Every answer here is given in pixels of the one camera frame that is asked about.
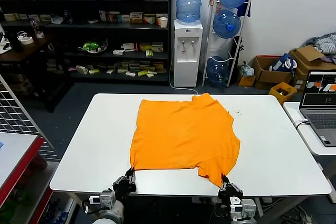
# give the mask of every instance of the wire grid panel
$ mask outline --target wire grid panel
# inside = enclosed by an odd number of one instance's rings
[[[31,134],[44,138],[38,151],[47,161],[60,161],[53,146],[0,75],[0,132]]]

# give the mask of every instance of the water dispenser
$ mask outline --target water dispenser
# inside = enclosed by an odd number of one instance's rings
[[[203,27],[199,20],[192,23],[174,21],[174,86],[195,87]]]

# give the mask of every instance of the paper cup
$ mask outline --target paper cup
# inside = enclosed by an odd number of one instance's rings
[[[160,18],[160,26],[161,28],[166,28],[168,23],[168,18],[166,17],[161,17]]]

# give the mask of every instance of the laptop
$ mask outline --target laptop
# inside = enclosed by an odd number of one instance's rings
[[[336,70],[310,70],[300,112],[326,147],[336,146]]]

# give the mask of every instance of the dark shelving unit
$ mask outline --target dark shelving unit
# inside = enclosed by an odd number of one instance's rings
[[[74,24],[52,24],[48,22],[39,22],[40,27],[45,34],[57,34],[58,45],[60,49],[59,56],[70,64],[76,65],[94,65],[103,62],[112,65],[116,62],[125,60],[146,60],[151,62],[162,62],[164,68],[169,71],[171,59],[171,0],[0,0],[0,7],[3,13],[20,14],[55,14],[64,17],[64,10],[69,10],[74,19]],[[118,11],[120,14],[129,14],[131,12],[142,12],[144,14],[167,13],[169,23],[167,28],[162,29],[156,24],[130,24],[130,23],[109,23],[100,21],[99,11],[105,10]],[[98,19],[98,23],[90,24],[89,19]],[[26,20],[7,22],[0,20],[3,28],[10,31],[24,30],[32,33],[30,23]],[[87,54],[76,51],[85,41],[92,39],[104,40],[108,38],[108,49],[100,54]],[[121,49],[123,43],[132,42],[163,42],[163,52],[153,52],[152,57],[146,57],[145,52],[124,52],[121,55],[113,55],[115,49]],[[102,72],[93,75],[83,75],[77,72],[70,72],[69,76],[76,81],[94,81],[94,82],[141,82],[168,84],[168,74],[159,73],[148,78],[129,77],[124,73],[114,72],[107,74]]]
[[[67,71],[54,73],[47,71],[46,61],[48,58],[41,51],[47,50],[50,43],[57,39],[54,35],[46,35],[45,38],[35,40],[33,44],[27,45],[24,51],[15,52],[10,50],[0,57],[0,73],[6,82],[11,84],[29,83],[33,89],[28,89],[25,94],[18,94],[23,97],[34,98],[43,101],[46,109],[53,112],[54,108],[66,92],[73,85],[73,80]],[[59,59],[57,47],[54,48],[52,59],[55,60],[55,66],[65,69],[66,66],[62,59]],[[21,74],[20,79],[12,79],[8,74]]]

